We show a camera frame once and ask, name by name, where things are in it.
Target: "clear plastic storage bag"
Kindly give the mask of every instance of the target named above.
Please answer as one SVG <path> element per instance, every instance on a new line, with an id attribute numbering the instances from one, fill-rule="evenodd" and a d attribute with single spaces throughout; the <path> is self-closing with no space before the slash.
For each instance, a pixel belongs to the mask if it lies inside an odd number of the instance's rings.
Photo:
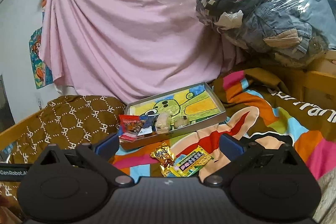
<path id="1" fill-rule="evenodd" d="M 194 0 L 170 0 L 190 5 Z M 196 0 L 196 16 L 250 53 L 305 67 L 336 45 L 328 0 Z"/>

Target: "brown blanket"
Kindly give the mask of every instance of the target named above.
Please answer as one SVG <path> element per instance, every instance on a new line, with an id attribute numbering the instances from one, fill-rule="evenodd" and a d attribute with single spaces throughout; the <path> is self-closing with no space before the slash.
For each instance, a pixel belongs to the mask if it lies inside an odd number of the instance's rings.
<path id="1" fill-rule="evenodd" d="M 48 103 L 39 115 L 31 116 L 16 141 L 10 163 L 31 164 L 50 143 L 74 149 L 80 143 L 96 143 L 119 127 L 125 105 L 104 96 L 62 96 Z M 11 199 L 11 211 L 22 217 L 16 200 L 18 182 L 2 182 L 0 194 Z"/>

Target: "screw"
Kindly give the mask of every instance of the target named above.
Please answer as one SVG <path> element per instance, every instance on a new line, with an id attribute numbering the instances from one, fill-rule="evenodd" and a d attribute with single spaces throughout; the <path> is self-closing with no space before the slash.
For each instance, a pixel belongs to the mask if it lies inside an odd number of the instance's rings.
<path id="1" fill-rule="evenodd" d="M 118 176 L 115 178 L 115 182 L 120 185 L 126 185 L 132 182 L 132 178 L 129 176 Z"/>
<path id="2" fill-rule="evenodd" d="M 211 185 L 218 185 L 218 184 L 222 183 L 223 179 L 222 179 L 222 177 L 220 177 L 218 175 L 211 175 L 211 176 L 207 177 L 206 181 L 207 181 L 207 183 L 209 183 Z"/>

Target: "pink curtain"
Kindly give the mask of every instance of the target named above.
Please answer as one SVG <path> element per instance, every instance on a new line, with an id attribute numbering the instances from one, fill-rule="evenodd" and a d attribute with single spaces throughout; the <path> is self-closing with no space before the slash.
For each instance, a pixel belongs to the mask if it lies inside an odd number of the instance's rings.
<path id="1" fill-rule="evenodd" d="M 231 69 L 236 50 L 186 9 L 158 0 L 48 0 L 40 58 L 56 84 L 125 103 L 211 81 Z"/>

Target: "multicolored bedspread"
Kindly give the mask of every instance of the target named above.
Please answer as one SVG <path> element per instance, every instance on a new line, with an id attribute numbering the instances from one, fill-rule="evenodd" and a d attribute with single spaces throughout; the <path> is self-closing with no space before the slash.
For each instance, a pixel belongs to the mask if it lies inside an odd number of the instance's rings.
<path id="1" fill-rule="evenodd" d="M 219 150 L 219 137 L 253 138 L 267 148 L 278 148 L 287 136 L 318 180 L 336 167 L 336 111 L 299 102 L 288 95 L 285 84 L 261 68 L 233 72 L 213 82 L 213 90 L 226 108 L 221 124 L 166 141 L 172 152 L 187 155 L 200 145 L 214 159 L 201 171 L 204 179 L 229 163 Z M 159 162 L 149 156 L 160 143 L 117 152 L 112 164 L 138 180 L 161 176 Z"/>

